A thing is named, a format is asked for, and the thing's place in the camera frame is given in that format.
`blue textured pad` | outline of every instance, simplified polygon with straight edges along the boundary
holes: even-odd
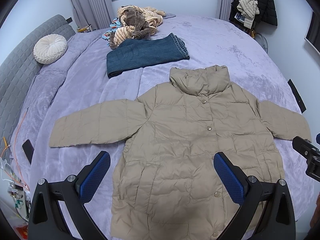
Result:
[[[219,154],[214,156],[213,166],[223,185],[227,189],[232,201],[242,205],[244,202],[243,186]]]
[[[110,155],[106,152],[81,184],[79,198],[83,204],[88,203],[92,199],[110,168],[110,162]]]

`headboard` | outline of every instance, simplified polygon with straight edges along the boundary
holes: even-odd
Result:
[[[60,34],[68,40],[75,31],[63,16],[53,16],[25,37],[0,66],[0,152],[5,147],[3,136],[10,143],[31,82],[42,67],[33,57],[33,47],[49,34]],[[9,161],[9,151],[4,158]]]

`round pillow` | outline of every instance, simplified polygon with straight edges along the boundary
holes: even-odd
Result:
[[[67,48],[65,37],[59,34],[49,34],[35,44],[33,56],[41,64],[50,64],[61,58]]]

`wall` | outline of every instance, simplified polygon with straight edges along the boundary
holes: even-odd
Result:
[[[151,6],[174,14],[216,17],[218,0],[112,0],[112,8],[116,14],[121,6]]]
[[[18,0],[0,29],[0,64],[25,36],[52,16],[73,17],[72,8],[71,0]],[[76,30],[74,21],[70,25]]]
[[[256,30],[268,41],[268,55],[301,95],[307,108],[303,116],[309,123],[313,144],[319,147],[316,135],[320,133],[320,55],[304,40],[312,9],[306,0],[274,1],[278,27],[260,23]],[[320,183],[315,182],[314,200],[297,223],[297,239],[309,230],[319,191]]]

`metal screw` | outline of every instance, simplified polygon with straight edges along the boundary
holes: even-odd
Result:
[[[284,185],[287,184],[287,183],[285,182],[284,179],[280,179],[280,180],[279,180],[279,184],[280,184],[281,186],[284,186]]]
[[[44,184],[45,183],[45,179],[39,179],[39,181],[38,181],[38,184],[39,185],[42,185],[42,184]]]
[[[67,180],[68,180],[69,182],[73,182],[75,179],[76,179],[76,176],[75,176],[75,175],[70,175],[70,176],[67,178]]]
[[[249,176],[249,181],[254,183],[257,181],[257,178],[255,176]]]

